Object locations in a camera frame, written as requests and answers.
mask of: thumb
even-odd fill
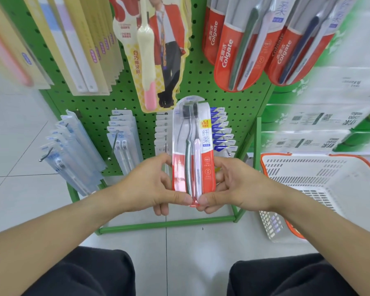
[[[215,191],[211,193],[206,193],[200,196],[199,198],[199,204],[204,207],[211,207],[229,203],[230,203],[230,193],[228,190],[221,192]]]
[[[193,203],[192,196],[181,191],[166,190],[165,193],[160,197],[159,202],[161,204],[181,204],[184,206],[190,206]]]

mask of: man in red jacket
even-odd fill
[[[163,4],[163,0],[149,0],[155,15],[149,25],[155,34],[155,65],[161,65],[165,91],[158,94],[159,105],[170,108],[174,105],[173,90],[178,83],[181,56],[185,54],[185,28],[179,7]]]

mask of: tile floor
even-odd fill
[[[52,124],[35,97],[0,96],[0,231],[70,203],[65,181],[46,163],[38,162],[39,146]],[[229,213],[227,207],[215,215]],[[170,206],[167,220],[205,216],[196,209]],[[164,220],[147,209],[118,216],[109,225]],[[229,269],[238,260],[315,251],[309,244],[271,243],[257,214],[251,212],[237,224],[92,234],[82,245],[127,251],[136,269],[140,296],[226,295]]]

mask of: forearm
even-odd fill
[[[277,212],[332,264],[360,295],[370,295],[370,232],[291,190]]]
[[[120,214],[110,190],[0,233],[0,296],[18,296],[101,225]]]

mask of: shopping basket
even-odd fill
[[[262,154],[264,174],[295,188],[370,231],[370,163],[354,155]],[[306,239],[282,216],[260,211],[273,242]]]

